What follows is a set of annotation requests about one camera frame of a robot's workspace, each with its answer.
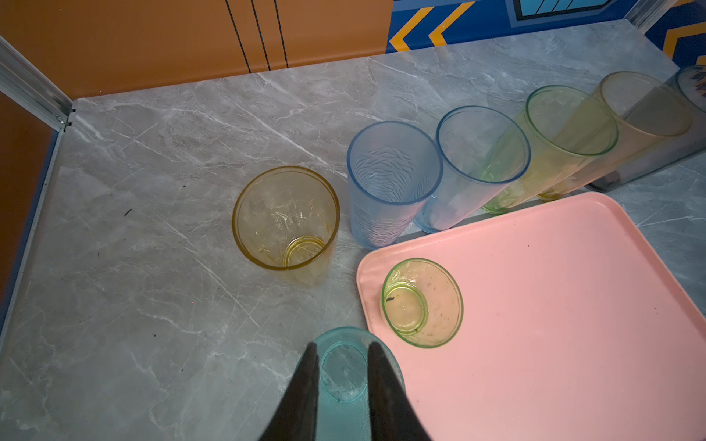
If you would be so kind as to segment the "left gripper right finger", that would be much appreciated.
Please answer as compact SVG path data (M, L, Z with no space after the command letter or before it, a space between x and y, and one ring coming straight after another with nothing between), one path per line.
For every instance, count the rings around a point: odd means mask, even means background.
M382 345L368 351L368 389L372 440L426 440L418 420Z

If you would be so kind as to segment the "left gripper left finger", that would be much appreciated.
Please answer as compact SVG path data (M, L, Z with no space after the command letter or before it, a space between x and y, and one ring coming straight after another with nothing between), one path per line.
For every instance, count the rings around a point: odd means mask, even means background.
M260 440L314 440L318 417L320 363L310 342Z

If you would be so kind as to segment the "green short glass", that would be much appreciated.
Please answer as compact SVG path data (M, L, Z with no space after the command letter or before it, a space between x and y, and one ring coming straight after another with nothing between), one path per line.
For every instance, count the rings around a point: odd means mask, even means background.
M463 295L446 268L426 258L410 258L386 276L381 311L406 343L432 349L446 345L458 334L463 323Z

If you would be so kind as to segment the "pink plastic tray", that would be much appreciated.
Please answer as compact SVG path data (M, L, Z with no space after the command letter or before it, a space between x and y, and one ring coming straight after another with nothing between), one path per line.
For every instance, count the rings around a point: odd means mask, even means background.
M415 257L463 295L442 347L409 345L382 314L388 273ZM612 198L584 193L376 250L357 286L435 440L705 437L704 317Z

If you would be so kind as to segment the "teal glass upper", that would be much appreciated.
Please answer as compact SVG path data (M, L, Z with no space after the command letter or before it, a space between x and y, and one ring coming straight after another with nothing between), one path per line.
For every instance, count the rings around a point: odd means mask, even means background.
M317 393L295 409L285 440L371 440L369 405L369 348L378 344L391 366L388 385L399 384L396 398L408 403L404 376L393 352L374 334L355 327L332 329L314 340L318 379L310 379Z

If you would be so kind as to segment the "yellow tall glass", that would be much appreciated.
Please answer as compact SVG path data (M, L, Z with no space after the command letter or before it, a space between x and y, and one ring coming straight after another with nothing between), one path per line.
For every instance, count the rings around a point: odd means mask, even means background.
M233 207L233 238L251 263L312 288L333 260L341 209L334 187L311 169L270 169L246 185Z

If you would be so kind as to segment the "blue textured tall glass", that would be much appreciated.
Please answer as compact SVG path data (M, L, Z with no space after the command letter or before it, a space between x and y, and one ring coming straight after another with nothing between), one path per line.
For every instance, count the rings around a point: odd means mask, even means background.
M439 147L401 121L361 130L347 149L351 233L366 249L393 244L441 183Z

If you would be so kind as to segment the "blue smooth tall glass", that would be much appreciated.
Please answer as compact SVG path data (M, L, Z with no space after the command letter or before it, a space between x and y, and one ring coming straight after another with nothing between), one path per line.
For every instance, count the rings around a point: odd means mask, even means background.
M531 145L513 119L482 106L462 106L439 122L441 183L415 217L426 233L445 231L521 178L531 163Z

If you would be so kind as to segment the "green tall glass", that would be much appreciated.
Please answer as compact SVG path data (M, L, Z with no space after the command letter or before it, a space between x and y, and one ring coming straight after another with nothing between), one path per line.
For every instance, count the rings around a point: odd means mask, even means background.
M531 147L531 162L521 178L489 200L483 209L500 215L573 176L608 154L619 127L609 108L570 86L533 91L515 119Z

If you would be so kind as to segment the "amber tall glass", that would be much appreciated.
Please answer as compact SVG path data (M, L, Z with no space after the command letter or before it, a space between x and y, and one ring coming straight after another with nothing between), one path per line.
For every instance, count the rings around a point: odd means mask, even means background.
M637 154L656 146L660 141L678 134L675 129L668 129L662 133L658 129L649 128L646 117L631 121L627 116L634 105L662 85L663 82L643 73L621 71L605 76L594 90L594 97L612 112L620 129L619 140L608 154L586 165L555 186L544 190L539 194L539 198L545 201L558 200L602 178L617 166L636 157Z

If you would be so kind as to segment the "grey smoky tall glass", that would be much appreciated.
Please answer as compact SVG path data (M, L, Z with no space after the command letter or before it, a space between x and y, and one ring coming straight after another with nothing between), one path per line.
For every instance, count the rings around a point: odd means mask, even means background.
M646 117L649 128L662 133L675 129L678 134L591 182L590 189L608 192L705 151L705 66L680 68L634 105L627 116L631 121Z

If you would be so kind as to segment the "left aluminium corner post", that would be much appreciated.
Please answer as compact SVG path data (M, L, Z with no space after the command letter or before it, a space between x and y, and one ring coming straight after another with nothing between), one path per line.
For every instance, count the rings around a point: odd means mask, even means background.
M17 51L1 40L1 92L57 132L71 125L73 101Z

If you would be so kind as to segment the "aluminium corner post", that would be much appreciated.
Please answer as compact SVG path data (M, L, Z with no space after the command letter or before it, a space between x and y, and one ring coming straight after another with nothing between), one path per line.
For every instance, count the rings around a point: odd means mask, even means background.
M57 132L71 125L73 101L17 51L1 40L1 92Z
M625 19L645 34L662 18L678 0L637 0Z

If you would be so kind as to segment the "right aluminium corner post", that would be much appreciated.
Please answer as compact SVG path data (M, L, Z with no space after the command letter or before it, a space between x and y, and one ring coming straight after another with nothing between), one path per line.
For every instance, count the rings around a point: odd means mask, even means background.
M678 0L637 0L625 19L645 34L662 18Z

